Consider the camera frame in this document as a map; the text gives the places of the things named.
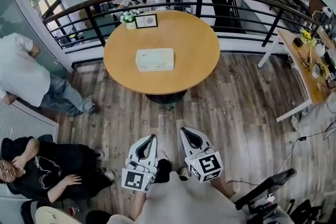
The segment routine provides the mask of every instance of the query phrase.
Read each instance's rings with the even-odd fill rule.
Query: picture frame
[[[137,29],[158,27],[157,14],[139,14],[135,17],[135,25]]]

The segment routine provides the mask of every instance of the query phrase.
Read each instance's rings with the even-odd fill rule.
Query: black shirt
[[[32,137],[23,137],[15,141],[3,141],[2,157],[12,161],[26,149]],[[49,203],[48,190],[54,187],[62,178],[62,169],[53,160],[54,143],[41,143],[37,156],[29,160],[25,166],[26,174],[14,181],[16,189],[25,197]]]

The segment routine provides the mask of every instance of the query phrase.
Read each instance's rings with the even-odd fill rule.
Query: door frame
[[[65,70],[67,70],[69,73],[72,73],[73,69],[71,67],[70,59],[53,39],[30,4],[29,0],[14,0],[14,2],[42,44],[56,58],[57,62],[64,67]]]

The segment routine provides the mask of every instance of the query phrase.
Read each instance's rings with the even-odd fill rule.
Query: hand
[[[13,159],[13,166],[19,170],[23,170],[26,166],[27,158],[24,155],[16,156]]]
[[[80,176],[78,175],[68,175],[65,178],[63,178],[63,182],[67,185],[67,186],[71,186],[71,185],[78,185],[78,184],[82,184],[81,181],[82,179],[80,178]]]

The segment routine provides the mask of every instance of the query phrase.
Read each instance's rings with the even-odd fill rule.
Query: wooden floorboard
[[[101,166],[115,171],[111,188],[103,190],[90,203],[91,209],[128,215],[133,193],[121,188],[121,170],[130,145],[154,133],[178,169],[184,161],[179,128],[188,126],[206,133],[220,151],[225,180],[244,180],[254,184],[276,174],[291,150],[295,132],[289,119],[275,118],[305,99],[298,74],[283,58],[270,57],[262,69],[261,56],[221,54],[216,69],[201,84],[187,91],[175,106],[159,105],[112,80],[102,61],[77,66],[72,85],[85,97],[92,97],[101,112],[84,114],[73,121],[55,116],[60,123],[59,143],[81,143],[101,148],[106,157]],[[319,132],[323,126],[305,130]],[[298,142],[293,166],[298,171],[276,193],[285,206],[290,199],[311,199],[318,205],[322,193],[335,191],[336,138],[323,135]],[[288,162],[284,169],[290,167]],[[236,191],[249,191],[244,183],[231,183]]]

